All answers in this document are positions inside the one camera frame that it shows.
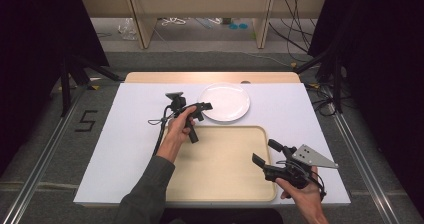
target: white plate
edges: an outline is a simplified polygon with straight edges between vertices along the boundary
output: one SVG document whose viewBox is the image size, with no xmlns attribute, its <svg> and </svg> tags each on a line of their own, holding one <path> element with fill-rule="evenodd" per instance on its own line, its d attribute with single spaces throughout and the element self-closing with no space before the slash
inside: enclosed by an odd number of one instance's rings
<svg viewBox="0 0 424 224">
<path fill-rule="evenodd" d="M 199 102 L 210 102 L 213 109 L 203 111 L 217 121 L 234 121 L 246 114 L 250 107 L 247 92 L 239 85 L 217 83 L 208 86 L 200 95 Z"/>
</svg>

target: person's right arm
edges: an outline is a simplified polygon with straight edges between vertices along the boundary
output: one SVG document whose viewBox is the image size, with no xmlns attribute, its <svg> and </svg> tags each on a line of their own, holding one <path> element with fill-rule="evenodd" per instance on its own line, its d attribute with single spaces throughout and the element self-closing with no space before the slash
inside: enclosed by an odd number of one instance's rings
<svg viewBox="0 0 424 224">
<path fill-rule="evenodd" d="M 312 171 L 318 173 L 316 166 L 312 167 Z M 317 175 L 312 174 L 312 177 L 317 180 Z M 290 195 L 302 216 L 309 224 L 327 224 L 327 218 L 324 215 L 321 205 L 321 197 L 319 188 L 314 183 L 309 183 L 303 189 L 297 189 L 292 186 L 288 181 L 277 178 L 275 182 L 283 188 L 284 192 L 281 194 L 281 199 L 285 199 Z"/>
</svg>

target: metal bracket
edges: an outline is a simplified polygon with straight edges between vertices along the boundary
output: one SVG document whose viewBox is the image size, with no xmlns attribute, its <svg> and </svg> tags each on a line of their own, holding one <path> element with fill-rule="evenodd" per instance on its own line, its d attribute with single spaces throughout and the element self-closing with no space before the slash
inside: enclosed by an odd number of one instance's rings
<svg viewBox="0 0 424 224">
<path fill-rule="evenodd" d="M 292 155 L 293 159 L 305 163 L 309 166 L 319 166 L 327 168 L 339 168 L 337 163 L 330 161 L 325 156 L 319 154 L 314 149 L 308 147 L 307 145 L 302 145 L 295 153 Z"/>
</svg>

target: white tabletop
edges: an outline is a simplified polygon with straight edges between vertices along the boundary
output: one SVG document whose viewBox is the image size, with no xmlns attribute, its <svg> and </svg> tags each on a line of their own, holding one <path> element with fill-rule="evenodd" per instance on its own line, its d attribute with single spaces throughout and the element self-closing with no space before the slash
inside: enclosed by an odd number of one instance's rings
<svg viewBox="0 0 424 224">
<path fill-rule="evenodd" d="M 197 102 L 207 86 L 208 84 L 121 84 L 74 202 L 85 206 L 118 205 L 137 183 L 150 160 L 159 126 L 152 126 L 147 120 L 162 116 L 163 109 L 171 101 L 165 93 L 182 91 L 187 104 L 192 104 Z M 225 123 L 205 117 L 203 122 L 196 125 L 260 126 L 270 139 L 289 147 L 306 144 L 333 160 L 303 84 L 240 86 L 251 99 L 250 108 L 243 117 Z M 272 163 L 267 164 L 275 164 L 284 159 L 282 153 L 271 148 L 269 153 Z M 319 174 L 327 191 L 324 204 L 350 203 L 338 170 L 319 168 Z M 179 207 L 272 207 L 293 204 L 292 199 L 281 200 L 281 193 L 281 188 L 278 188 L 275 199 L 267 202 L 168 204 Z"/>
</svg>

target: wooden tray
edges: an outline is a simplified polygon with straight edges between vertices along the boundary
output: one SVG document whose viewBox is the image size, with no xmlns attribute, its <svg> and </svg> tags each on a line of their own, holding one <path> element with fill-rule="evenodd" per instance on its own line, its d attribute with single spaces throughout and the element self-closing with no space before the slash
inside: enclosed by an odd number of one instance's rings
<svg viewBox="0 0 424 224">
<path fill-rule="evenodd" d="M 199 142 L 187 140 L 175 161 L 167 202 L 264 202 L 276 196 L 252 162 L 256 153 L 270 163 L 268 138 L 259 126 L 196 126 Z"/>
</svg>

